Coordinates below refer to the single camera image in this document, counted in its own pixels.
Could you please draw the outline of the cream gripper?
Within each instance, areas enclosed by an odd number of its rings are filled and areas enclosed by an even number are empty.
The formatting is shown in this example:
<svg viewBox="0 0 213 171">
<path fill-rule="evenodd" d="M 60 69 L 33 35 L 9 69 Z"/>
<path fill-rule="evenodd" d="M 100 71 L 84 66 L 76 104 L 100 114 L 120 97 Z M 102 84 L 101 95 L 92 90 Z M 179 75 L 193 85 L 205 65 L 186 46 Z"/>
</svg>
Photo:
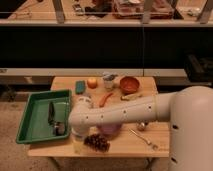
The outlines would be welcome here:
<svg viewBox="0 0 213 171">
<path fill-rule="evenodd" d="M 74 152 L 77 154 L 81 154 L 84 149 L 85 135 L 80 135 L 76 132 L 73 132 L 72 140 L 73 140 Z"/>
</svg>

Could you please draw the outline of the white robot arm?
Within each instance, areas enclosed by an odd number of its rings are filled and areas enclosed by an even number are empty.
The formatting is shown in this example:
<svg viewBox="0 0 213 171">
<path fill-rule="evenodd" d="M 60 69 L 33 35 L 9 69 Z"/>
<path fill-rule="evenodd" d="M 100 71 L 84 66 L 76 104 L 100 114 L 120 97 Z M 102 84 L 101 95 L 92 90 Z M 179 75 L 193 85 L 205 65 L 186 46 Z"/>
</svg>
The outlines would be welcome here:
<svg viewBox="0 0 213 171">
<path fill-rule="evenodd" d="M 169 171 L 213 171 L 213 88 L 192 86 L 103 108 L 80 97 L 68 123 L 84 139 L 93 126 L 169 122 Z"/>
</svg>

